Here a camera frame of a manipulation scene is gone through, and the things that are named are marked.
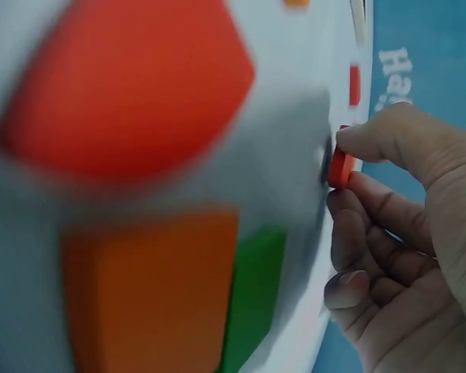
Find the orange block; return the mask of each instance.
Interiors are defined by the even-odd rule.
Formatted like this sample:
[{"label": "orange block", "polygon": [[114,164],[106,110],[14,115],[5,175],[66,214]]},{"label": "orange block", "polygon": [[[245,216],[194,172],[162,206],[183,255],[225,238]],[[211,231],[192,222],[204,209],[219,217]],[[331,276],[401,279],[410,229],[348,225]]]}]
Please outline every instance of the orange block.
[{"label": "orange block", "polygon": [[64,286],[78,373],[206,373],[221,359],[235,211],[69,232]]},{"label": "orange block", "polygon": [[284,0],[288,6],[309,6],[311,0]]}]

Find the blue background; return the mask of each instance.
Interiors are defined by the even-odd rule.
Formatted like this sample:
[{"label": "blue background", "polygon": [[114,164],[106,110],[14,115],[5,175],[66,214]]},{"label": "blue background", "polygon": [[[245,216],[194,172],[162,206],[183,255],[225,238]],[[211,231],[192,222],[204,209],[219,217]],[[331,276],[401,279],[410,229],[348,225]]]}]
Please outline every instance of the blue background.
[{"label": "blue background", "polygon": [[[409,93],[415,105],[466,129],[466,0],[377,0],[374,2],[374,58],[370,116],[388,86],[379,51],[405,47],[412,71]],[[418,202],[424,190],[391,164],[365,164],[363,172]],[[313,373],[361,373],[359,358],[331,322]]]}]

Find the red shape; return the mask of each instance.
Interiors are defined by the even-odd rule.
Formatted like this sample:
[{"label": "red shape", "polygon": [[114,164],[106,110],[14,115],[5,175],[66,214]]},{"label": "red shape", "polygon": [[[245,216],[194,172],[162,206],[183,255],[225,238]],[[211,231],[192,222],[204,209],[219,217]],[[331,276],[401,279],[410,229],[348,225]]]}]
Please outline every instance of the red shape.
[{"label": "red shape", "polygon": [[332,188],[345,189],[349,182],[350,173],[356,165],[356,159],[343,152],[338,145],[335,147],[332,161],[329,165],[328,184]]},{"label": "red shape", "polygon": [[26,73],[0,145],[77,181],[155,180],[227,130],[253,79],[222,0],[78,0]]},{"label": "red shape", "polygon": [[360,102],[360,69],[357,65],[350,66],[350,89],[349,103],[351,106],[357,106]]}]

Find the blue mat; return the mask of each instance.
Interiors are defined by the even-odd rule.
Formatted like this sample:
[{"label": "blue mat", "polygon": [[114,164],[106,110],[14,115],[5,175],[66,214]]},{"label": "blue mat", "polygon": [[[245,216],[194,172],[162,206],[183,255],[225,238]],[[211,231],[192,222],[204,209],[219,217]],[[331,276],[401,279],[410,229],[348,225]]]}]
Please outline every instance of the blue mat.
[{"label": "blue mat", "polygon": [[[370,116],[407,100],[466,128],[466,0],[374,2],[373,63]],[[424,201],[422,186],[391,164],[365,164],[363,172]],[[329,323],[313,373],[361,371],[356,351]]]}]

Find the orange shape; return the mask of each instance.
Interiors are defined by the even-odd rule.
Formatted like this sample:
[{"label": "orange shape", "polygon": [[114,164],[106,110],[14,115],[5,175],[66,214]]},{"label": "orange shape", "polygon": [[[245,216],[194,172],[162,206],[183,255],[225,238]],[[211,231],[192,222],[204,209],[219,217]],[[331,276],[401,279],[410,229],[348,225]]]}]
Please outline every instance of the orange shape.
[{"label": "orange shape", "polygon": [[309,6],[311,0],[284,0],[288,6]]},{"label": "orange shape", "polygon": [[69,233],[64,284],[78,373],[204,373],[220,363],[235,211]]},{"label": "orange shape", "polygon": [[359,66],[350,66],[349,103],[357,106],[360,103],[360,69]]},{"label": "orange shape", "polygon": [[354,170],[356,159],[344,153],[338,145],[335,147],[332,161],[329,165],[328,184],[332,188],[345,189],[349,182],[350,173]]},{"label": "orange shape", "polygon": [[226,131],[253,78],[223,0],[78,0],[25,74],[0,145],[77,181],[154,180]]}]

